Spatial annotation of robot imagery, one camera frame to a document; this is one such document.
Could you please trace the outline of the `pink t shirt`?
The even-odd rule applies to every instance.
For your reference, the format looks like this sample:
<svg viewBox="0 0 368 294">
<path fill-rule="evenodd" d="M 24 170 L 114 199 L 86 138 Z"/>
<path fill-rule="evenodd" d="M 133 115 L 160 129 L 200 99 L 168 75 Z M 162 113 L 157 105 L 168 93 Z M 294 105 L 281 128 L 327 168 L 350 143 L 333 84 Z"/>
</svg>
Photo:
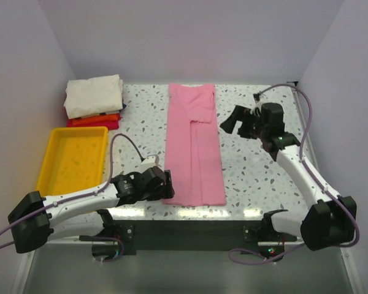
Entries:
<svg viewBox="0 0 368 294">
<path fill-rule="evenodd" d="M 170 84 L 164 167 L 175 192 L 165 204 L 226 204 L 214 85 Z"/>
</svg>

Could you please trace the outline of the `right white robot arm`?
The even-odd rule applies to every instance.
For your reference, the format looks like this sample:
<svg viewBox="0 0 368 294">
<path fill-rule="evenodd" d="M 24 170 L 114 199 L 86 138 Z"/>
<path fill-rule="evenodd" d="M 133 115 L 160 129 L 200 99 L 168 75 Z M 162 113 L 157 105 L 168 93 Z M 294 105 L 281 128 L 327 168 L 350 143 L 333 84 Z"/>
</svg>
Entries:
<svg viewBox="0 0 368 294">
<path fill-rule="evenodd" d="M 237 131 L 240 137 L 260 140 L 263 150 L 287 172 L 307 205 L 305 214 L 286 209 L 265 213 L 257 234 L 269 241 L 289 234 L 301 238 L 312 251 L 352 245 L 358 235 L 356 202 L 351 196 L 341 196 L 315 171 L 302 144 L 285 130 L 283 117 L 280 104 L 264 103 L 259 110 L 237 105 L 220 124 L 230 134 L 236 123 L 241 123 Z"/>
</svg>

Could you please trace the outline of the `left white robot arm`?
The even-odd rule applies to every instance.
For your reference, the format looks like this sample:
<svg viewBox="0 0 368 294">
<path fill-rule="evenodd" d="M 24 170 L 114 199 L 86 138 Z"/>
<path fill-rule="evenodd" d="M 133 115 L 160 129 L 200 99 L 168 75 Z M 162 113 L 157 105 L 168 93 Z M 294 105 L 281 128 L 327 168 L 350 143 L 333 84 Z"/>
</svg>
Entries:
<svg viewBox="0 0 368 294">
<path fill-rule="evenodd" d="M 154 166 L 142 173 L 118 175 L 102 186 L 42 197 L 28 193 L 8 216 L 16 252 L 24 254 L 42 247 L 54 234 L 54 226 L 90 211 L 157 201 L 174 196 L 171 172 Z"/>
</svg>

